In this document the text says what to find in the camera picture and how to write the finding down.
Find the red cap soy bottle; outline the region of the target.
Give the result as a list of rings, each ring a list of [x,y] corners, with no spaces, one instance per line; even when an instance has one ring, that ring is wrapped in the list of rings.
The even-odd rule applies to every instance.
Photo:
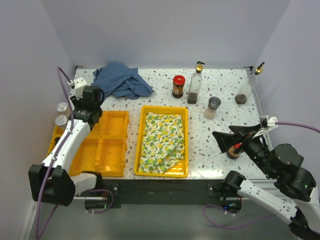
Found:
[[[238,159],[240,157],[240,155],[243,153],[243,151],[241,150],[240,152],[236,153],[236,150],[238,150],[240,148],[242,144],[241,143],[238,143],[234,146],[232,146],[227,152],[227,156],[230,158],[230,159]]]

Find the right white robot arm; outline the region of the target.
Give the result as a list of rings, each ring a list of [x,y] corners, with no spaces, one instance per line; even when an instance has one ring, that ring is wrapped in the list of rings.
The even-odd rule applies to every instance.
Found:
[[[269,150],[264,133],[276,125],[229,126],[231,133],[213,131],[222,153],[238,146],[235,153],[244,152],[274,186],[292,202],[286,202],[255,185],[241,173],[231,170],[222,182],[224,195],[239,195],[266,208],[302,240],[320,238],[320,191],[313,175],[302,168],[304,158],[288,143]]]

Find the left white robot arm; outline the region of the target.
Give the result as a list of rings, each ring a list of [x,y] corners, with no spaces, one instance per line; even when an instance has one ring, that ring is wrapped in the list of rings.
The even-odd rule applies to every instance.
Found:
[[[86,86],[82,98],[72,98],[75,105],[62,136],[40,165],[28,170],[31,195],[34,201],[69,206],[74,196],[87,191],[99,196],[104,190],[101,173],[83,171],[71,177],[69,170],[84,139],[90,134],[103,115],[98,86]]]

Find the red lid sauce jar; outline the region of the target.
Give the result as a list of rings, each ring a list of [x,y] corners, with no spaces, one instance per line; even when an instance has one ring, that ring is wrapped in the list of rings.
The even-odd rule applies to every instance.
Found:
[[[181,98],[183,96],[185,82],[186,82],[186,79],[182,75],[176,75],[173,77],[173,89],[172,89],[173,97]]]

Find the blue label spice jar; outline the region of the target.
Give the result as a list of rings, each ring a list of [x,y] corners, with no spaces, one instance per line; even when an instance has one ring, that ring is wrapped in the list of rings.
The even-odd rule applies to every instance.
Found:
[[[71,111],[70,107],[66,102],[60,102],[56,105],[56,111],[59,116],[70,117]]]

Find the grey cap salt grinder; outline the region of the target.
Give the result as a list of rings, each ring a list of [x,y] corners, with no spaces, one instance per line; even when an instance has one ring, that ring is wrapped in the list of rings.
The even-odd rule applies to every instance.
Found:
[[[204,117],[211,120],[216,116],[217,109],[220,107],[222,101],[219,97],[212,96],[208,100],[208,106],[204,111]]]

